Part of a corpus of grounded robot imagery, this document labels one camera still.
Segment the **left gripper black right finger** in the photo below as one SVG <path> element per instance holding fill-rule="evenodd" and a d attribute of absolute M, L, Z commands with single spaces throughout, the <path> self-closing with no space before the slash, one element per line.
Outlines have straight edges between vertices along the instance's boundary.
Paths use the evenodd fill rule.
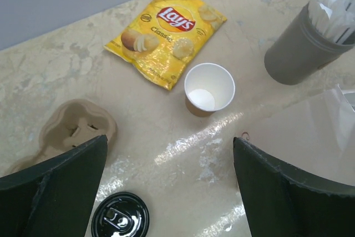
<path fill-rule="evenodd" d="M 252 236 L 354 236 L 354 187 L 233 139 L 234 168 Z"/>

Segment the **cardboard cup carrier tray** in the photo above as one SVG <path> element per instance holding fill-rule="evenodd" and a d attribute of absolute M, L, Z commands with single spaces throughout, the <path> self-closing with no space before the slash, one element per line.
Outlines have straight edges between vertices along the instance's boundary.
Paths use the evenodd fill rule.
<path fill-rule="evenodd" d="M 110 156 L 117 133 L 116 121 L 102 107 L 86 99 L 67 101 L 58 107 L 42 127 L 38 139 L 38 151 L 15 162 L 5 175 L 54 158 L 101 135 L 105 135 L 108 139 L 108 156 Z"/>

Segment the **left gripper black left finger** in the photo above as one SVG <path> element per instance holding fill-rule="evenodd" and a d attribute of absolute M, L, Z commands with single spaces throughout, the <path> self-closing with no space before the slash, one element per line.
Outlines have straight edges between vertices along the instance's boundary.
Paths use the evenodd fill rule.
<path fill-rule="evenodd" d="M 107 153 L 101 135 L 1 177 L 1 236 L 84 236 Z"/>

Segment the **brown paper cup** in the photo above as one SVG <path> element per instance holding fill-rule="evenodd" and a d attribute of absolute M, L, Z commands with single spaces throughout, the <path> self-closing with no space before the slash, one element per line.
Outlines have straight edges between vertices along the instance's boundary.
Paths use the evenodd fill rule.
<path fill-rule="evenodd" d="M 185 105 L 197 117 L 225 109 L 234 99 L 236 84 L 231 73 L 215 63 L 192 67 L 184 80 Z"/>

